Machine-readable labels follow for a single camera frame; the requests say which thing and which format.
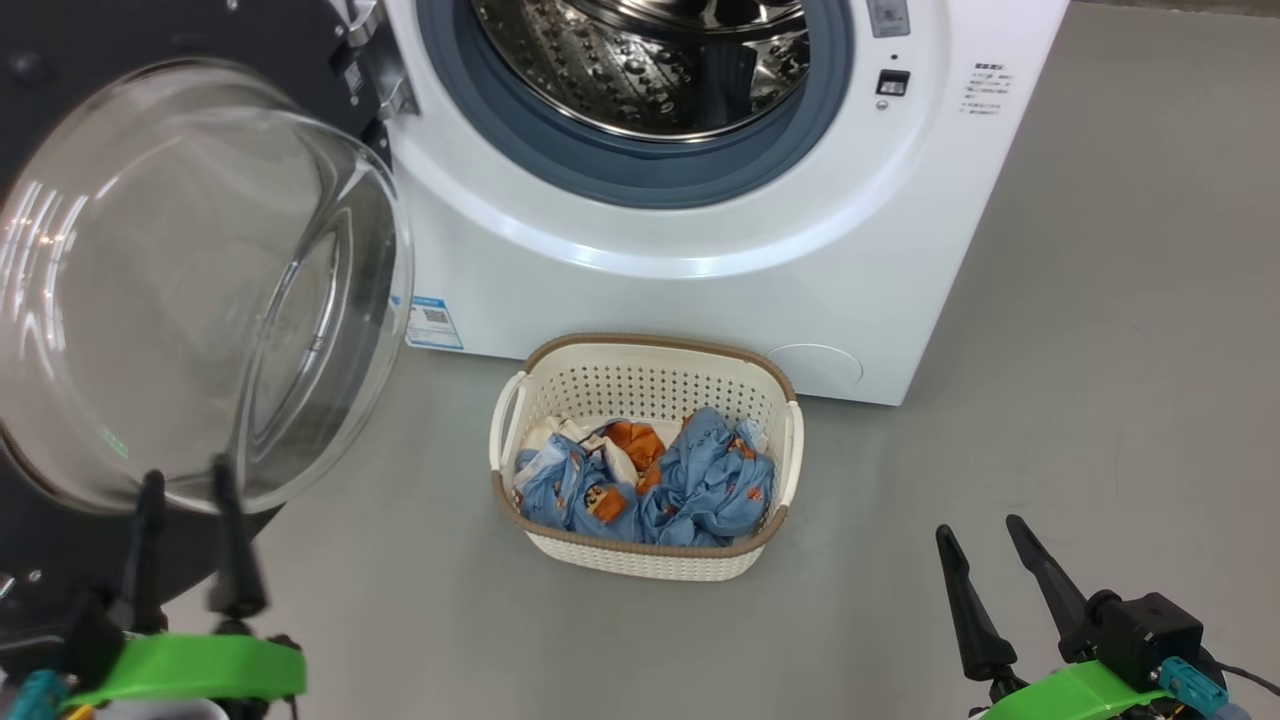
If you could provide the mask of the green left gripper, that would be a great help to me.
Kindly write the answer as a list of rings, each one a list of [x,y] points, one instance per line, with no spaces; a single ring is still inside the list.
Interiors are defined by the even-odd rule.
[[[269,606],[234,462],[216,455],[211,500],[218,511],[218,571],[209,609],[246,621]],[[165,478],[147,471],[134,506],[125,560],[125,629],[166,630],[159,592],[159,539],[165,528]],[[307,664],[297,647],[252,635],[175,634],[128,637],[101,682],[72,691],[67,711],[124,701],[206,700],[229,719],[264,719],[276,702],[307,692]]]

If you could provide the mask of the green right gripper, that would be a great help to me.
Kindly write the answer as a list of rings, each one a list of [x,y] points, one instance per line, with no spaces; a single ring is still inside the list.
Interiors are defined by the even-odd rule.
[[[986,611],[970,580],[970,564],[956,536],[947,524],[934,530],[943,585],[948,601],[963,674],[973,682],[992,683],[1000,694],[979,719],[1110,719],[1128,710],[1166,698],[1160,684],[1164,665],[1146,674],[1155,684],[1138,691],[1091,660],[1091,643],[1085,630],[1085,596],[1044,548],[1027,521],[1009,514],[1005,525],[1021,561],[1036,578],[1039,591],[1059,632],[1059,653],[1071,665],[1044,679],[1012,691],[1006,687],[1016,680],[1012,665],[1018,661],[1014,647],[1002,638]]]

